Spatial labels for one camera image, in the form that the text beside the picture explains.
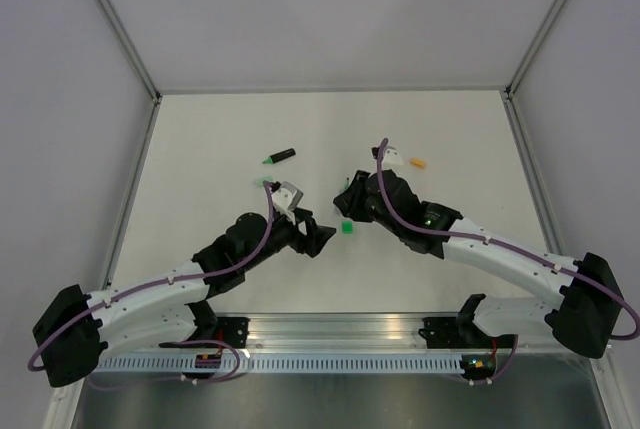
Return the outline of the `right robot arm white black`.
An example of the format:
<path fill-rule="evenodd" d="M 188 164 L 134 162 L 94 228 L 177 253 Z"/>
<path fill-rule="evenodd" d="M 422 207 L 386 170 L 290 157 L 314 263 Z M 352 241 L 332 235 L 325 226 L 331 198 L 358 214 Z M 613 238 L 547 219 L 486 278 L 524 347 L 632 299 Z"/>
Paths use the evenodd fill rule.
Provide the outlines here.
<path fill-rule="evenodd" d="M 333 204 L 355 222 L 380 224 L 416 253 L 483 270 L 526 291 L 516 298 L 469 296 L 455 322 L 466 345 L 502 336 L 552 337 L 599 359 L 615 337 L 623 296 L 609 263 L 596 254 L 574 259 L 504 241 L 457 210 L 420 200 L 391 170 L 357 172 Z"/>

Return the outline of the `bright green marker cap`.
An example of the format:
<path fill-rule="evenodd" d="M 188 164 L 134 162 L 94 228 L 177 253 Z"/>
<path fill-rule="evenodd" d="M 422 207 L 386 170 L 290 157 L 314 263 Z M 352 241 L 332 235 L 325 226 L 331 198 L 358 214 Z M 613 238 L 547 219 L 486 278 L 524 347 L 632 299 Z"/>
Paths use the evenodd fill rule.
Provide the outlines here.
<path fill-rule="evenodd" d="M 341 230 L 342 230 L 342 233 L 345 235 L 352 234 L 354 232 L 353 223 L 351 221 L 343 221 L 341 223 Z"/>

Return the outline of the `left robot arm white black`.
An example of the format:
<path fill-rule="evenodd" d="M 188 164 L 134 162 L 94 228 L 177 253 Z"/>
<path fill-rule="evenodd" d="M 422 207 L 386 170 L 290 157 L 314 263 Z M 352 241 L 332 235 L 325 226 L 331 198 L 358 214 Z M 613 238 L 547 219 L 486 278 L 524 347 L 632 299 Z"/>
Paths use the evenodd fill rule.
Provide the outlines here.
<path fill-rule="evenodd" d="M 186 263 L 150 281 L 89 293 L 68 286 L 32 330 L 37 349 L 28 368 L 60 388 L 127 352 L 185 342 L 208 346 L 218 326 L 209 299 L 244 283 L 248 271 L 285 248 L 316 257 L 335 233 L 305 209 L 295 210 L 292 219 L 245 213 Z"/>

